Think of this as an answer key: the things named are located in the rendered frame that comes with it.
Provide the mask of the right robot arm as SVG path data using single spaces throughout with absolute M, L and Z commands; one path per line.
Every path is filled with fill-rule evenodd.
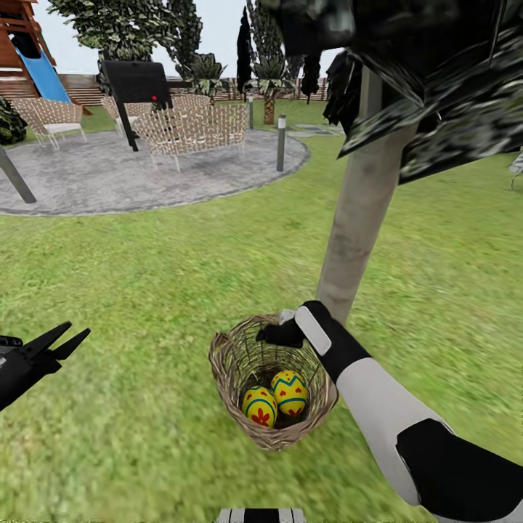
M 523 467 L 461 439 L 386 372 L 319 302 L 284 309 L 255 341 L 308 340 L 394 491 L 439 523 L 523 523 Z

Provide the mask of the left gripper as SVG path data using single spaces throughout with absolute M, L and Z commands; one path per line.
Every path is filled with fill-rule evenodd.
M 0 367 L 0 409 L 11 405 L 46 374 L 56 373 L 62 367 L 58 362 L 66 360 L 91 333 L 87 328 L 55 350 L 49 349 L 71 326 L 70 321 L 63 323 L 4 355 L 8 363 Z

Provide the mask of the wicker basket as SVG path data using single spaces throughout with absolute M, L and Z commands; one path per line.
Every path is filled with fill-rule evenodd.
M 256 329 L 263 330 L 271 324 L 281 324 L 280 313 L 253 315 L 238 323 L 228 334 L 215 333 L 208 361 L 218 384 L 219 398 L 228 414 L 258 448 L 280 452 L 323 425 L 340 393 L 308 340 L 302 341 L 304 345 L 299 352 L 284 346 L 271 346 L 265 341 L 256 343 Z M 244 417 L 241 400 L 247 387 L 253 384 L 270 386 L 271 380 L 283 369 L 295 371 L 300 376 L 304 376 L 305 371 L 311 373 L 304 377 L 307 401 L 303 411 L 291 417 L 278 409 L 273 428 L 260 426 Z

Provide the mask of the easter egg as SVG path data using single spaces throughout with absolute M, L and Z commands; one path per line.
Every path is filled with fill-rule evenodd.
M 241 400 L 244 417 L 264 427 L 274 427 L 278 417 L 277 403 L 268 386 L 249 385 Z
M 270 384 L 277 408 L 288 416 L 300 414 L 307 401 L 307 385 L 305 378 L 292 370 L 282 370 Z

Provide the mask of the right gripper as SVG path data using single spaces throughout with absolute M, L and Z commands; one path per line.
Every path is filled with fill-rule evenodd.
M 291 339 L 287 334 L 286 326 L 287 322 L 285 322 L 285 325 L 280 324 L 277 326 L 277 324 L 271 324 L 265 326 L 263 330 L 257 331 L 255 338 L 256 343 L 265 341 L 266 344 L 271 346 L 279 345 L 289 349 L 302 349 L 304 345 L 303 342 Z

